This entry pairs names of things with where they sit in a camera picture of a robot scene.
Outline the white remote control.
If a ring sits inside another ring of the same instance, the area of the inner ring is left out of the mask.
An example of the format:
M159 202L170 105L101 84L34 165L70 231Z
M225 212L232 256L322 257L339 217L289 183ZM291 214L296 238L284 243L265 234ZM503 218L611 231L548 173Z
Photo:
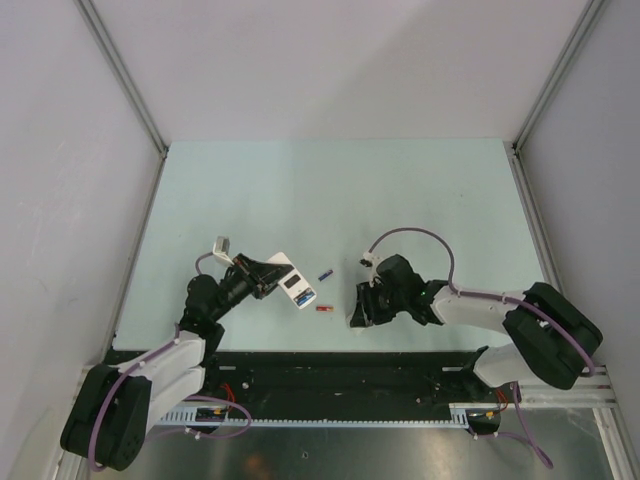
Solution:
M268 263L288 263L292 265L292 271L279 283L278 286L283 290L283 292L288 296L288 298L293 302L293 304L299 309L303 310L309 305L311 305L317 298L317 293L311 286L311 284L305 279L305 277L300 273L300 271L293 265L291 260L283 253L278 252L274 254L267 260ZM308 304L306 304L303 308L299 308L296 305L295 299L300 296L305 295L314 295L315 299Z

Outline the purple blue battery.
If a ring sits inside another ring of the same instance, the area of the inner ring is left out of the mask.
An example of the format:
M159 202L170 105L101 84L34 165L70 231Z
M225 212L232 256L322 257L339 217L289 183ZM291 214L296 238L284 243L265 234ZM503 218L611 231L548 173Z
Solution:
M325 279L327 279L328 277L330 277L332 274L334 273L334 271L332 269L329 269L327 271L325 271L324 273L322 273L319 277L318 277L318 281L323 281Z

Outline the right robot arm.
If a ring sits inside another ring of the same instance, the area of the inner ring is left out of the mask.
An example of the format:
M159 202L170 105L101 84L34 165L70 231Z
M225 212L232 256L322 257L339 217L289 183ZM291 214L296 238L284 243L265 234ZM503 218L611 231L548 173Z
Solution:
M544 282L514 293L456 291L445 280L423 280L398 254L382 259L367 253L360 263L369 278L356 286L352 328L384 325L407 314L422 326L466 325L509 337L505 346L478 349L466 364L461 388L473 401L531 378L569 390L589 373L603 341L599 328Z

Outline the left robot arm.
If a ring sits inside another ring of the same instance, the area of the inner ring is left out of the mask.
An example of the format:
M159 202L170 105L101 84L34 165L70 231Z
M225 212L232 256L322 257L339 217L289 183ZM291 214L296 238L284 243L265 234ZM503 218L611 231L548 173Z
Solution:
M293 270L282 252L266 262L239 254L221 280L194 276L169 341L128 362L89 370L63 427L61 448L87 459L95 472L126 469L166 413L192 395L207 400L219 392L221 376L207 365L224 334L221 318L249 296L267 297Z

